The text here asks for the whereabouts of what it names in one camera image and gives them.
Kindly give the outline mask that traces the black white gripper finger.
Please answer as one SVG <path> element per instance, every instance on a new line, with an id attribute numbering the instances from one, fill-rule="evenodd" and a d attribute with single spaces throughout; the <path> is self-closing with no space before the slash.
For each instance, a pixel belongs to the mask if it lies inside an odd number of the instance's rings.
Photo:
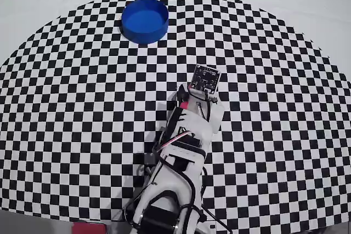
<path id="1" fill-rule="evenodd" d="M 184 85 L 181 84 L 178 88 L 177 91 L 177 100 L 181 104 L 183 102 L 188 102 L 189 101 L 189 93 L 188 91 L 184 88 Z"/>

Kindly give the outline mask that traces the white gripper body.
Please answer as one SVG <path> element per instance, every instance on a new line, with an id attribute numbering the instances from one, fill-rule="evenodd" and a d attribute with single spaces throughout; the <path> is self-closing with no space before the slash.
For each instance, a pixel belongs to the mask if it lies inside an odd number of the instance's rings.
<path id="1" fill-rule="evenodd" d="M 168 116 L 166 132 L 175 136 L 190 131 L 203 141 L 209 141 L 220 130 L 224 117 L 224 105 L 218 91 L 213 94 L 208 89 L 200 91 L 185 84 L 189 101 L 179 103 L 177 92 L 174 95 L 175 106 Z"/>

